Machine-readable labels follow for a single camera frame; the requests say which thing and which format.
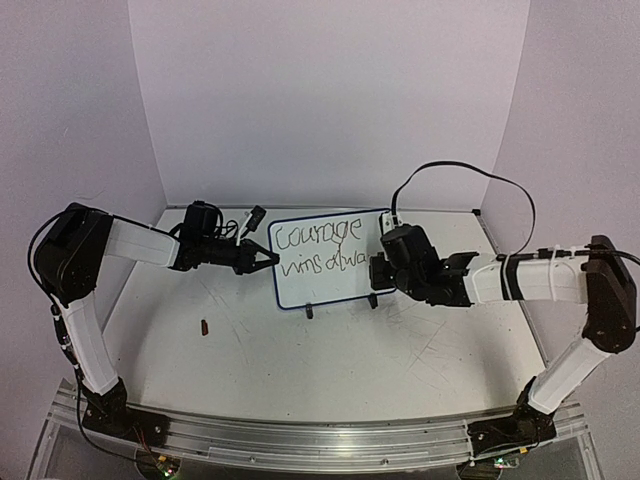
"white table surface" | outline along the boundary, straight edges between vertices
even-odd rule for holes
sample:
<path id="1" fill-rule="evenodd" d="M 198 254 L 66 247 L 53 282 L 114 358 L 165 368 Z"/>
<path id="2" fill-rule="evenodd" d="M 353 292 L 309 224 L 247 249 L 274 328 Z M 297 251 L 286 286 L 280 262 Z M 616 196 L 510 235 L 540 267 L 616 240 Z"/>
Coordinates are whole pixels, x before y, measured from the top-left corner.
<path id="1" fill-rule="evenodd" d="M 240 219 L 243 210 L 226 210 Z M 271 209 L 267 225 L 326 209 Z M 184 210 L 167 210 L 168 230 Z M 471 213 L 403 212 L 440 256 L 491 252 Z M 276 305 L 270 269 L 236 276 L 138 264 L 106 326 L 129 399 L 176 411 L 282 421 L 354 422 L 513 405 L 544 365 L 519 305 L 430 307 L 401 293 L 304 310 Z M 206 319 L 209 335 L 202 336 Z"/>

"wire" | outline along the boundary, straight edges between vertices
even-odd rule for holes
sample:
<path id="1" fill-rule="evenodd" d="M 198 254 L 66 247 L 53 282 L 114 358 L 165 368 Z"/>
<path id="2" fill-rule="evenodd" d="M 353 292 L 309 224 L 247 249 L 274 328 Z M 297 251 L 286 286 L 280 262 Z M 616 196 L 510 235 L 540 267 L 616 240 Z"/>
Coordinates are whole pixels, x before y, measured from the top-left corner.
<path id="1" fill-rule="evenodd" d="M 236 222 L 235 220 L 229 220 L 227 223 L 224 223 L 224 215 L 222 213 L 222 210 L 220 210 L 220 208 L 210 203 L 204 203 L 202 205 L 213 210 L 213 214 L 215 216 L 214 227 L 209 237 L 216 240 L 219 238 L 232 239 L 237 235 L 238 222 Z M 171 230 L 169 230 L 168 234 L 171 236 L 174 236 L 177 233 L 179 233 L 183 227 L 184 227 L 184 223 L 178 223 L 174 225 L 174 227 Z"/>
<path id="2" fill-rule="evenodd" d="M 533 231 L 535 230 L 536 227 L 536 204 L 533 201 L 533 198 L 531 197 L 531 195 L 529 194 L 529 192 L 527 192 L 527 190 L 517 184 L 516 182 L 514 182 L 513 180 L 509 180 L 508 178 L 504 178 L 501 177 L 499 175 L 494 175 L 493 173 L 489 173 L 489 172 L 485 172 L 484 170 L 482 170 L 481 168 L 476 167 L 475 165 L 471 165 L 469 163 L 465 163 L 465 162 L 460 162 L 457 160 L 436 160 L 433 162 L 429 162 L 429 163 L 425 163 L 424 165 L 419 166 L 412 174 L 409 178 L 407 178 L 407 180 L 400 185 L 400 187 L 398 187 L 398 189 L 393 193 L 393 197 L 391 197 L 391 217 L 393 219 L 393 223 L 394 225 L 397 227 L 398 226 L 398 219 L 397 219 L 397 203 L 398 203 L 398 195 L 400 194 L 400 191 L 406 187 L 409 182 L 411 181 L 411 179 L 418 173 L 421 172 L 422 170 L 426 170 L 427 168 L 432 168 L 432 167 L 460 167 L 460 168 L 466 168 L 468 170 L 472 170 L 476 173 L 479 173 L 480 175 L 484 175 L 485 177 L 489 177 L 492 178 L 494 180 L 499 180 L 501 182 L 505 182 L 508 183 L 509 185 L 513 185 L 514 187 L 518 187 L 520 190 L 522 190 L 522 192 L 526 195 L 527 200 L 529 200 L 529 205 L 531 206 L 531 230 L 529 232 L 529 236 L 527 237 L 527 240 L 524 242 L 524 245 L 522 245 L 522 247 L 516 252 L 516 254 L 522 252 L 525 248 L 527 248 L 527 246 L 529 245 L 529 242 L 531 241 L 531 237 L 533 237 Z"/>
<path id="3" fill-rule="evenodd" d="M 240 241 L 247 236 L 247 234 L 249 233 L 249 230 L 246 230 L 247 225 L 249 224 L 249 222 L 251 221 L 251 215 L 247 215 L 247 218 L 245 219 L 245 221 L 242 223 L 242 227 L 240 227 L 240 229 L 238 230 L 238 235 L 236 237 L 236 246 L 239 247 L 240 246 Z"/>
<path id="4" fill-rule="evenodd" d="M 80 434 L 82 435 L 82 437 L 87 441 L 87 443 L 89 445 L 91 445 L 96 450 L 101 451 L 102 453 L 106 453 L 107 455 L 111 455 L 112 457 L 122 458 L 124 460 L 128 460 L 128 461 L 136 463 L 136 464 L 147 465 L 147 466 L 150 466 L 150 467 L 156 467 L 156 465 L 153 464 L 153 463 L 143 462 L 142 460 L 138 460 L 137 458 L 127 457 L 126 455 L 122 455 L 120 453 L 112 452 L 111 450 L 107 450 L 106 448 L 102 448 L 100 445 L 96 445 L 95 443 L 93 443 L 93 441 L 89 438 L 89 436 L 84 431 L 84 427 L 82 426 L 82 420 L 80 419 L 80 396 L 81 396 L 81 392 L 82 392 L 82 379 L 80 378 L 80 375 L 81 375 L 81 373 L 76 371 L 76 381 L 78 383 L 78 391 L 76 393 L 76 420 L 78 422 L 78 428 L 80 429 Z"/>

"white backdrop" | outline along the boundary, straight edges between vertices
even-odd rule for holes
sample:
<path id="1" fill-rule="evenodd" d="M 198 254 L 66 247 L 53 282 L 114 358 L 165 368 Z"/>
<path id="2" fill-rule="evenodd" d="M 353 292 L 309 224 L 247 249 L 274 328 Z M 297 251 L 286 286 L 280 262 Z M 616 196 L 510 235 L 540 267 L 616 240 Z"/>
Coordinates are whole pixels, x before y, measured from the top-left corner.
<path id="1" fill-rule="evenodd" d="M 528 8 L 527 0 L 130 1 L 169 203 L 382 206 L 429 159 L 491 170 Z M 484 178 L 428 176 L 402 205 L 480 206 Z"/>

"white wall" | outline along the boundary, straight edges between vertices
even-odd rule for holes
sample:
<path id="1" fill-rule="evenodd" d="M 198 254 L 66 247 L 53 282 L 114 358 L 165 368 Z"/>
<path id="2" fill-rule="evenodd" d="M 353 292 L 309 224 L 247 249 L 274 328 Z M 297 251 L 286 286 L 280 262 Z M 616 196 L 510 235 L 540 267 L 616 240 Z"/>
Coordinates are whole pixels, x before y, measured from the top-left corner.
<path id="1" fill-rule="evenodd" d="M 430 159 L 491 170 L 528 6 L 129 2 L 169 203 L 379 206 Z M 402 205 L 477 208 L 487 185 L 466 171 L 429 178 Z"/>
<path id="2" fill-rule="evenodd" d="M 495 172 L 536 199 L 533 247 L 585 244 L 604 233 L 640 253 L 639 18 L 635 0 L 532 2 Z M 492 182 L 483 210 L 500 247 L 518 248 L 529 228 L 520 194 Z M 532 314 L 552 356 L 585 322 L 578 306 L 532 305 Z M 578 389 L 607 480 L 638 478 L 638 365 L 636 343 Z"/>
<path id="3" fill-rule="evenodd" d="M 26 249 L 77 200 L 142 221 L 165 206 L 125 0 L 0 2 L 0 477 L 23 478 L 71 368 Z M 131 265 L 99 279 L 105 314 Z"/>

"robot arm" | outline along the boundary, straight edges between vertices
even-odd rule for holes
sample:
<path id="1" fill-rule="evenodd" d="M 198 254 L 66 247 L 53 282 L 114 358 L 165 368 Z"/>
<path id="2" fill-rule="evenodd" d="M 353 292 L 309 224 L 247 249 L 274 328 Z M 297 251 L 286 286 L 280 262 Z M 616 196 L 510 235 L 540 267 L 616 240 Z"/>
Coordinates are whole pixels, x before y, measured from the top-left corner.
<path id="1" fill-rule="evenodd" d="M 85 427 L 116 436 L 140 428 L 158 446 L 166 423 L 126 406 L 126 389 L 113 367 L 95 313 L 94 290 L 103 257 L 114 256 L 178 271 L 202 263 L 232 267 L 236 274 L 253 273 L 279 262 L 279 256 L 244 238 L 255 231 L 266 211 L 255 207 L 245 222 L 245 233 L 222 235 L 222 215 L 216 207 L 194 202 L 175 230 L 179 237 L 106 212 L 71 204 L 60 214 L 38 245 L 35 270 L 54 304 L 51 312 L 58 342 L 82 380 L 90 409 L 100 415 L 85 417 Z M 258 254 L 266 259 L 257 260 Z M 153 423 L 148 431 L 144 424 Z"/>
<path id="2" fill-rule="evenodd" d="M 374 290 L 396 287 L 414 300 L 450 307 L 521 300 L 588 305 L 582 335 L 527 384 L 513 414 L 469 425 L 476 458 L 554 438 L 553 414 L 560 403 L 600 363 L 635 340 L 636 286 L 605 236 L 593 237 L 587 250 L 540 249 L 511 256 L 463 252 L 446 259 L 438 257 L 420 226 L 383 231 L 381 242 L 384 253 L 369 265 Z"/>

